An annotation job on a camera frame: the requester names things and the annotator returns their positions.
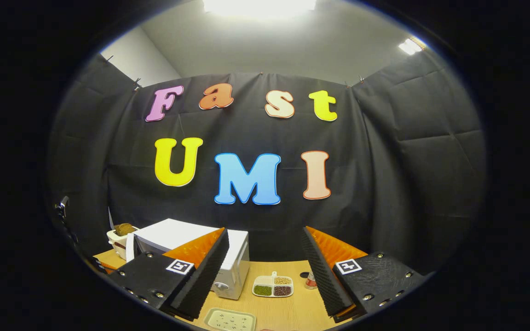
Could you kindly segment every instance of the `microwave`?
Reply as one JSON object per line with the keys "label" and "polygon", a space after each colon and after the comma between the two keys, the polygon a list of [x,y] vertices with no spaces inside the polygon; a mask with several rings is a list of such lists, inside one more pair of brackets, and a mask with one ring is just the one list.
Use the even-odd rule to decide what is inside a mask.
{"label": "microwave", "polygon": [[[126,262],[144,251],[162,254],[218,228],[168,218],[127,234]],[[229,250],[211,290],[219,297],[237,300],[246,282],[250,258],[248,232],[228,230]]]}

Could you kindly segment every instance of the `wooden table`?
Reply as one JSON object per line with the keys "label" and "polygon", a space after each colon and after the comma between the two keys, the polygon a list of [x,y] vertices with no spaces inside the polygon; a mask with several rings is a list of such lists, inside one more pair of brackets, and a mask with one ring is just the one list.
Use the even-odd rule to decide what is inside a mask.
{"label": "wooden table", "polygon": [[[114,253],[114,250],[98,254],[95,257],[99,261],[116,268],[126,263]],[[351,319],[348,319],[341,323],[335,323],[332,318],[328,317],[318,289],[307,289],[305,287],[305,279],[300,277],[301,272],[309,272],[310,270],[310,265],[307,261],[251,261],[251,266],[248,269],[247,278],[238,300],[221,298],[213,291],[210,291],[200,311],[200,318],[195,319],[193,322],[179,317],[176,318],[213,331],[217,329],[204,323],[204,318],[208,311],[214,307],[253,314],[257,317],[255,331],[261,329],[271,329],[273,331],[322,331],[350,321]],[[269,276],[272,272],[277,272],[278,276],[292,278],[294,281],[294,293],[292,295],[288,297],[259,297],[253,295],[252,285],[255,278],[258,276]]]}

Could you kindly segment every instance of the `white tray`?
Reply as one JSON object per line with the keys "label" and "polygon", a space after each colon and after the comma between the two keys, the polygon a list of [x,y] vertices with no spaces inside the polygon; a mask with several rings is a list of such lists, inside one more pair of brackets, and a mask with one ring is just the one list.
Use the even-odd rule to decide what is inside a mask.
{"label": "white tray", "polygon": [[[289,284],[275,284],[275,278],[286,278],[290,280]],[[253,294],[256,296],[263,296],[258,295],[255,293],[255,286],[267,286],[271,287],[271,295],[270,296],[264,296],[264,297],[286,297],[294,294],[294,281],[290,277],[286,276],[278,276],[277,272],[272,272],[271,276],[259,276],[255,278],[255,282],[253,283]],[[289,286],[290,287],[290,294],[285,296],[276,296],[275,294],[275,288],[278,286]]]}
{"label": "white tray", "polygon": [[257,318],[253,314],[212,308],[204,323],[222,331],[254,331]]}

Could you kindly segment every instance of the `small bottle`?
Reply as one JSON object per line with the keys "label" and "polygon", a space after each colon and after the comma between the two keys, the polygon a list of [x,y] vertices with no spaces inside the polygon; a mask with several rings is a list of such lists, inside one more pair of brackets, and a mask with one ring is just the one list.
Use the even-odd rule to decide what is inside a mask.
{"label": "small bottle", "polygon": [[305,287],[309,290],[316,288],[316,281],[313,273],[308,273],[308,278],[305,280]]}

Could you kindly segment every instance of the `black fabric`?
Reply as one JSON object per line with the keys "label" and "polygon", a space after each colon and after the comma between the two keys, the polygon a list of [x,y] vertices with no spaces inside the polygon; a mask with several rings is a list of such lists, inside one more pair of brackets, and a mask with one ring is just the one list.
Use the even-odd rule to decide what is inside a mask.
{"label": "black fabric", "polygon": [[[251,259],[257,261],[305,259],[299,231],[308,225],[364,251],[389,252],[418,272],[435,270],[472,224],[485,163],[475,108],[454,73],[436,58],[429,51],[419,52],[352,88],[313,78],[254,73],[181,78],[134,94],[131,81],[124,80],[124,92],[113,96],[91,101],[68,97],[58,121],[67,117],[69,110],[63,115],[63,109],[70,108],[68,103],[76,103],[72,109],[80,107],[81,113],[80,105],[85,103],[90,105],[91,122],[75,122],[72,130],[95,131],[95,135],[91,134],[92,140],[63,136],[61,144],[72,157],[61,155],[67,160],[53,164],[67,169],[64,182],[55,186],[65,185],[64,191],[83,196],[68,212],[78,218],[73,220],[80,228],[77,234],[91,254],[108,249],[109,205],[115,224],[141,228],[175,218],[248,230]],[[204,89],[221,82],[233,86],[232,105],[200,109]],[[178,85],[184,86],[183,95],[175,98],[164,119],[145,122],[154,92]],[[292,93],[293,117],[267,115],[265,95],[270,90]],[[308,95],[319,90],[336,98],[330,105],[338,114],[336,121],[316,117]],[[181,141],[187,137],[204,140],[195,178],[187,186],[165,186],[154,174],[154,142],[177,140],[171,170],[179,172],[184,155]],[[52,146],[58,143],[52,140]],[[300,158],[312,150],[330,155],[326,180],[332,191],[330,197],[314,201],[302,196],[307,176]],[[246,170],[260,154],[280,155],[281,202],[255,205],[237,199],[233,205],[216,204],[219,166],[214,157],[219,153],[237,154]],[[79,171],[71,172],[70,167]]]}

